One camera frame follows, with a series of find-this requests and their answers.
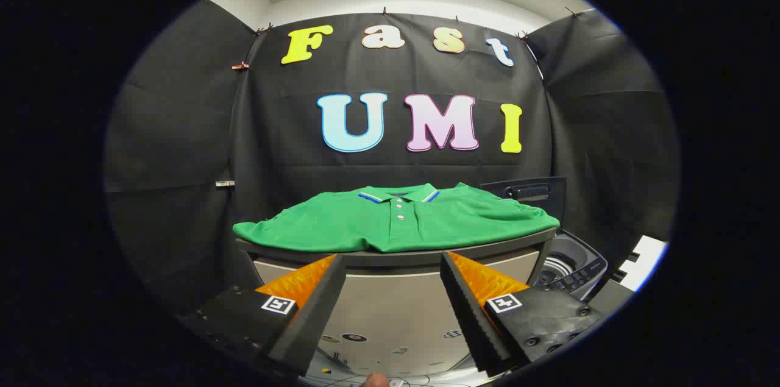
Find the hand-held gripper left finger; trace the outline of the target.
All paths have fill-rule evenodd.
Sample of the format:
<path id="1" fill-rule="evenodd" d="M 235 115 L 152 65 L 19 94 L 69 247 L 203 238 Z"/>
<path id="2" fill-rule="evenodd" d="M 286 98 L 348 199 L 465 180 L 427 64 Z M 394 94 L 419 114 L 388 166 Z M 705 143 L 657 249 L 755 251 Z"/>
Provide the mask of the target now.
<path id="1" fill-rule="evenodd" d="M 306 375 L 339 300 L 346 264 L 329 255 L 257 288 L 234 287 L 180 317 L 218 350 L 271 378 Z"/>

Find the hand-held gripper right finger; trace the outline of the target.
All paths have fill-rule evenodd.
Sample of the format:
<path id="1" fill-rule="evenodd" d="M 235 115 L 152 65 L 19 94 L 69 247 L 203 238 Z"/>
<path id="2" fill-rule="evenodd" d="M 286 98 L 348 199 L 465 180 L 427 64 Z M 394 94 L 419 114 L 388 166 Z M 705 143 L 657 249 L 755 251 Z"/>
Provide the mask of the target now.
<path id="1" fill-rule="evenodd" d="M 440 278 L 477 370 L 493 377 L 565 350 L 604 315 L 576 297 L 521 283 L 451 251 Z"/>

